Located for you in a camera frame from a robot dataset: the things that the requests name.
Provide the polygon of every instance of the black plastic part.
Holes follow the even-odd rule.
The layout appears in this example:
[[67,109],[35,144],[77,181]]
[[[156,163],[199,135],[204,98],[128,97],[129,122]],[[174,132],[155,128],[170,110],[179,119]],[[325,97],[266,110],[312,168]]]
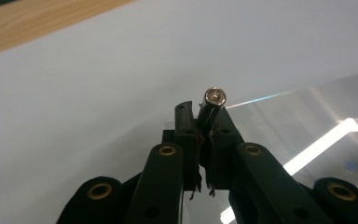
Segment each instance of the black plastic part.
[[[108,184],[111,192],[99,200],[91,199],[88,194],[93,186],[98,184]],[[120,182],[114,178],[96,177],[84,183],[68,202],[62,211],[58,224],[108,224],[117,223],[122,204],[120,204],[120,194],[122,187]]]
[[258,212],[251,196],[243,190],[239,179],[233,180],[233,188],[228,194],[228,201],[231,205],[238,224],[255,224],[258,219]]
[[197,117],[197,127],[201,130],[209,132],[212,129],[214,121],[221,108],[221,105],[212,105],[203,99],[202,104],[200,105],[200,112]]
[[[184,151],[184,190],[195,191],[196,186],[200,188],[200,144],[197,135],[191,101],[177,105],[174,143]],[[166,139],[170,139],[168,133],[163,134],[163,141]]]
[[175,142],[175,130],[163,130],[161,143],[174,143]]
[[201,157],[207,185],[210,189],[230,189],[233,173],[231,154],[241,142],[241,135],[224,107],[215,119],[213,135],[205,134],[208,134],[209,142],[202,147]]
[[358,188],[347,181],[323,178],[315,182],[314,199],[336,223],[358,223]]
[[[172,155],[161,154],[173,147]],[[182,222],[183,150],[174,144],[152,148],[125,219],[126,224]]]
[[[266,148],[239,144],[232,159],[241,186],[233,186],[231,193],[235,197],[236,190],[247,191],[257,209],[257,223],[333,223]],[[239,218],[246,217],[247,212],[234,210]]]
[[118,214],[115,223],[123,223],[124,218],[127,215],[127,211],[130,207],[133,193],[138,186],[141,175],[142,173],[139,173],[138,175],[135,175],[133,178],[127,180],[121,185],[122,191],[120,195],[120,214]]

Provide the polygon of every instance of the wooden edge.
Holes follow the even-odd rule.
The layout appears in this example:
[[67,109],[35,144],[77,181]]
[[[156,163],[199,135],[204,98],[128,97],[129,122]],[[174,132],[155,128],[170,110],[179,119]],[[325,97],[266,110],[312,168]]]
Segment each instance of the wooden edge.
[[0,51],[133,0],[20,0],[0,6]]

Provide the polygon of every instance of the metal screw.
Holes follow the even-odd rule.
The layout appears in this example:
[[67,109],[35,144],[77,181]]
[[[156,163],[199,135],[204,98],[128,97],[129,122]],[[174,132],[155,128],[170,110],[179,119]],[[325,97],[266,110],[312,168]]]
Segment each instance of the metal screw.
[[211,105],[221,106],[226,102],[226,94],[218,87],[211,87],[205,92],[205,101]]

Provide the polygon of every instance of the metal cylinder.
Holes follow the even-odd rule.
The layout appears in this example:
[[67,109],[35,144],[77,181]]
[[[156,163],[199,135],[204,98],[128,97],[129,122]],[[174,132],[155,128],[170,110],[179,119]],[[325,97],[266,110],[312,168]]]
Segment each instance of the metal cylinder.
[[200,112],[197,118],[197,126],[205,132],[209,132],[212,128],[214,120],[220,109],[226,102],[225,92],[218,87],[208,89],[202,99]]

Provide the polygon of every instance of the screw hole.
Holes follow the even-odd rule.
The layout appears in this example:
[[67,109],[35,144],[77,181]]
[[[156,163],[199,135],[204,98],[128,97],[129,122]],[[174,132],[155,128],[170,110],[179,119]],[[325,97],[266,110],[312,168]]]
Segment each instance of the screw hole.
[[92,200],[101,200],[102,198],[108,196],[111,192],[112,186],[110,186],[110,184],[99,183],[89,188],[87,195]]
[[293,213],[296,217],[299,217],[301,219],[308,219],[310,217],[310,214],[307,212],[307,210],[300,207],[293,209]]
[[348,189],[343,185],[330,183],[327,188],[331,194],[338,197],[339,199],[345,201],[354,201],[356,199],[356,194],[351,189]]
[[175,153],[175,151],[174,147],[161,147],[158,152],[163,156],[171,156]]
[[245,149],[249,154],[254,156],[260,155],[262,152],[259,147],[247,146]]
[[161,211],[159,210],[159,208],[153,206],[153,207],[148,207],[145,210],[145,216],[152,219],[155,217],[158,217],[161,214]]

